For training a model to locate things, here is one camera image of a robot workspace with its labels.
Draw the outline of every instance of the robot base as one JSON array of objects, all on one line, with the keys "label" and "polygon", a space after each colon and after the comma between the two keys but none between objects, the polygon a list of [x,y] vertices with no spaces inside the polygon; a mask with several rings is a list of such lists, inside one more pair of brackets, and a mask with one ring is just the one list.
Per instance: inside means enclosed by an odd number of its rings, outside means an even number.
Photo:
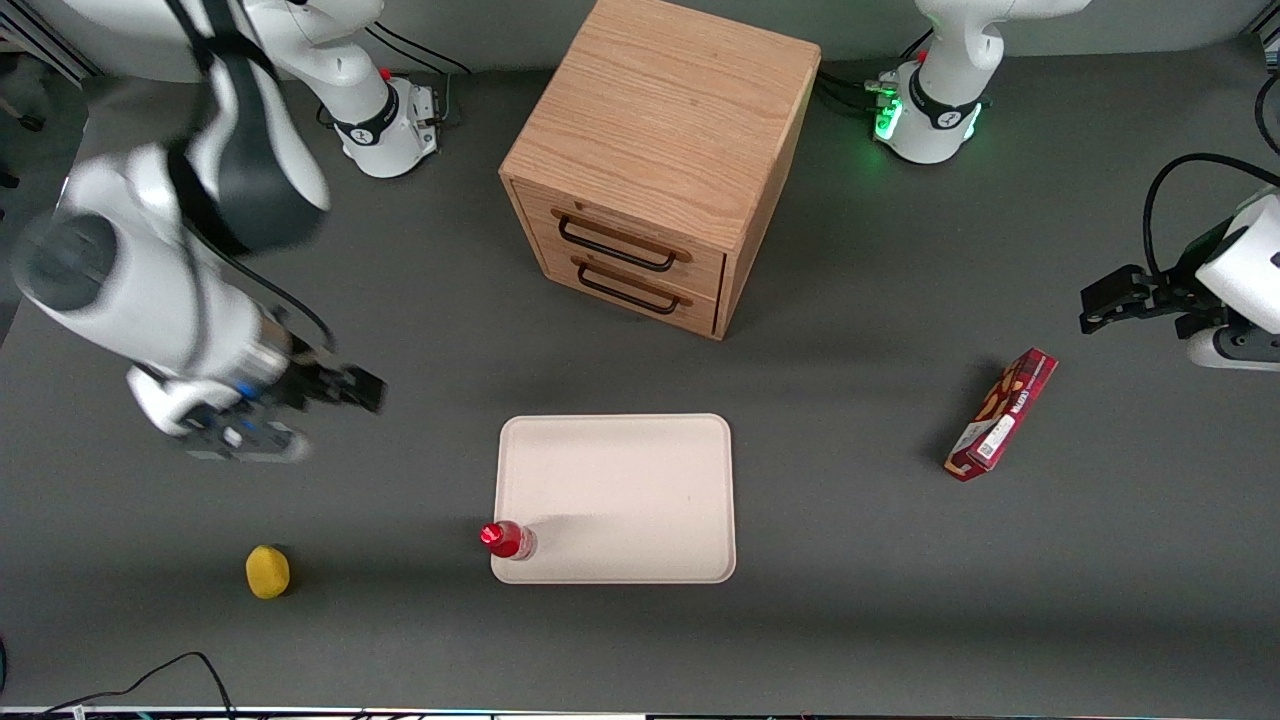
[{"label": "robot base", "polygon": [[876,115],[873,137],[888,145],[904,160],[920,165],[933,165],[948,160],[973,135],[974,122],[982,110],[978,106],[955,127],[937,129],[911,99],[902,91],[911,74],[919,68],[916,61],[904,63],[897,69],[881,73],[879,86],[897,88],[888,106]]},{"label": "robot base", "polygon": [[388,82],[399,95],[399,114],[376,145],[357,145],[335,131],[342,138],[342,151],[375,178],[403,176],[439,147],[439,118],[431,88],[398,77]]}]

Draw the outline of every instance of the plastic bottle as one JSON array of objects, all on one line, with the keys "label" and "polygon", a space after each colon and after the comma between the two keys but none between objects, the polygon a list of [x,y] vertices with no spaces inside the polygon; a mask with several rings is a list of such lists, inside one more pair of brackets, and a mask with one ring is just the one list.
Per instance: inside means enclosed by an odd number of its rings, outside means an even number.
[{"label": "plastic bottle", "polygon": [[529,560],[538,548],[538,537],[534,532],[511,520],[498,520],[480,528],[480,542],[494,557],[507,560]]}]

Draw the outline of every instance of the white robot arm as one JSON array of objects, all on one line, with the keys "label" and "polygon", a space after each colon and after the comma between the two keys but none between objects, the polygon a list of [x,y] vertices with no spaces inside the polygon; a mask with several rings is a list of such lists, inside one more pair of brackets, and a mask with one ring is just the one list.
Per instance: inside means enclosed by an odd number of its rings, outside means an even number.
[{"label": "white robot arm", "polygon": [[1055,18],[1091,0],[915,0],[933,23],[923,61],[909,59],[867,88],[881,94],[876,140],[920,164],[941,163],[973,135],[979,99],[1005,56],[996,23]]},{"label": "white robot arm", "polygon": [[[122,35],[186,42],[166,0],[67,0]],[[271,61],[311,88],[334,118],[343,152],[366,174],[402,176],[436,150],[439,119],[430,88],[384,78],[351,35],[371,24],[383,0],[243,0]]]},{"label": "white robot arm", "polygon": [[1174,325],[1197,365],[1280,372],[1277,192],[1270,187],[1245,201],[1193,241],[1172,268],[1151,274],[1125,265],[1080,291],[1080,331],[1092,334],[1117,320],[1180,314]]},{"label": "white robot arm", "polygon": [[279,316],[221,279],[223,261],[243,269],[234,256],[307,241],[329,195],[238,4],[166,1],[216,114],[201,127],[197,108],[192,132],[166,146],[73,168],[52,218],[19,242],[14,277],[49,316],[133,360],[128,383],[143,413],[193,455],[297,460],[306,443],[276,420],[279,407],[378,410],[384,384],[325,368]]}]

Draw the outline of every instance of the cardboard box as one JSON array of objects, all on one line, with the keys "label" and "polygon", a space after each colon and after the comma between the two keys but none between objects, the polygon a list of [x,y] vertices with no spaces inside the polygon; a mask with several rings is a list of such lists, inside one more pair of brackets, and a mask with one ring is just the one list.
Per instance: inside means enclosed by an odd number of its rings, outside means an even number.
[{"label": "cardboard box", "polygon": [[942,466],[960,482],[993,469],[1009,447],[1009,441],[1027,419],[1057,360],[1037,348],[1014,361],[982,401],[982,410],[969,423]]}]

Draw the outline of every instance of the gray tabletop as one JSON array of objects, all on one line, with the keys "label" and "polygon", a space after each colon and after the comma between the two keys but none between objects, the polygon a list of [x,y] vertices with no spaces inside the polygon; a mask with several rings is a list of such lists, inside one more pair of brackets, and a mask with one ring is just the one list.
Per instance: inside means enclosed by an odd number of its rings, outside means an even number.
[{"label": "gray tabletop", "polygon": [[[539,274],[497,167],[547,77],[456,82],[443,152],[393,181],[362,177],[288,87],[334,211],[253,264],[390,384],[381,416],[301,418],[305,464],[188,459],[124,360],[19,310],[0,350],[6,703],[202,650],[241,705],[1280,715],[1280,382],[1193,366],[1171,320],[1076,327],[1079,290],[1139,260],[1166,160],[1275,165],[1254,46],[1011,59],[936,168],[815,102],[723,343]],[[179,122],[186,91],[113,88],[82,152]],[[1179,173],[1166,259],[1257,184]],[[942,456],[1033,345],[1061,366],[1000,468],[957,483]],[[732,579],[492,577],[475,532],[503,421],[682,411],[733,428]],[[292,596],[248,593],[259,543],[294,561]],[[169,673],[136,701],[216,702],[198,666]]]}]

